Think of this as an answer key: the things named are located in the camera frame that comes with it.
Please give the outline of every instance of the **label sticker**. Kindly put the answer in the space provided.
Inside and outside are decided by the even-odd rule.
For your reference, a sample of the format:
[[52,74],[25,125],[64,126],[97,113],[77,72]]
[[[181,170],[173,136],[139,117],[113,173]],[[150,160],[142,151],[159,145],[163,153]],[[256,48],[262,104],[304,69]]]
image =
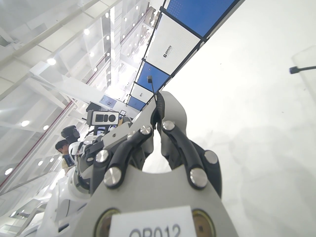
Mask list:
[[110,237],[196,237],[190,206],[115,214]]

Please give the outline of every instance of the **white floor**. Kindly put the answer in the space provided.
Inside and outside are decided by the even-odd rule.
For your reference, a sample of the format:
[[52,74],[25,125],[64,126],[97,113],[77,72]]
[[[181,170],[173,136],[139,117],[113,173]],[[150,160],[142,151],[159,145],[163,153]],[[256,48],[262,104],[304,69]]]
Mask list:
[[[316,236],[316,107],[288,71],[316,43],[315,1],[246,0],[165,88],[218,154],[240,237]],[[168,169],[156,147],[145,170]]]

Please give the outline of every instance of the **silver screw cap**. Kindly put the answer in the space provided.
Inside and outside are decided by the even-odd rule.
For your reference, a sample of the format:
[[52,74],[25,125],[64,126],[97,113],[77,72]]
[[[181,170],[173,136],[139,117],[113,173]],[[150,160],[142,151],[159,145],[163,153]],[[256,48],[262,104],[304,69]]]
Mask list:
[[98,163],[103,163],[103,162],[105,162],[107,160],[108,156],[109,156],[109,152],[107,150],[103,149],[99,153],[97,153],[96,161]]
[[149,135],[150,132],[151,132],[151,127],[150,126],[142,126],[140,128],[140,132],[143,134],[143,135]]
[[195,186],[200,188],[205,187],[208,181],[205,171],[201,168],[191,169],[190,179]]
[[218,162],[218,157],[217,155],[211,151],[211,150],[206,150],[204,153],[204,156],[206,158],[206,160],[210,163],[210,164],[216,164]]
[[136,131],[131,131],[127,134],[127,139],[130,139]]
[[162,123],[162,127],[167,131],[171,131],[175,128],[175,125],[172,121],[165,121]]
[[111,167],[104,175],[104,184],[106,186],[116,185],[122,177],[122,172],[118,167]]

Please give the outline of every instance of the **joyson logo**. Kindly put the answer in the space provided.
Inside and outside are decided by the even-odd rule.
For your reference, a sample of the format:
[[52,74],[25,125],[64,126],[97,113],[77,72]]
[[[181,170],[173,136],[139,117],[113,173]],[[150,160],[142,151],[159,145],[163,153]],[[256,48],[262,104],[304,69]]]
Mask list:
[[172,51],[172,46],[169,45],[168,49],[166,50],[165,54],[163,55],[165,58],[167,58],[170,54],[170,52]]

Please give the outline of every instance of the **humanoid robot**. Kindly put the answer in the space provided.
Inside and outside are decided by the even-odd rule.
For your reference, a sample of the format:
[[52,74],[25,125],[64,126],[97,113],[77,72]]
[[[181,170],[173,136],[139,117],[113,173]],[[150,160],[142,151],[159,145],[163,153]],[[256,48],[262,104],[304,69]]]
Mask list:
[[[171,167],[164,174],[142,172],[155,127]],[[75,152],[76,168],[58,183],[36,237],[113,237],[112,216],[181,206],[190,206],[197,237],[238,237],[221,203],[217,155],[187,138],[185,110],[169,92],[157,92],[133,122]]]

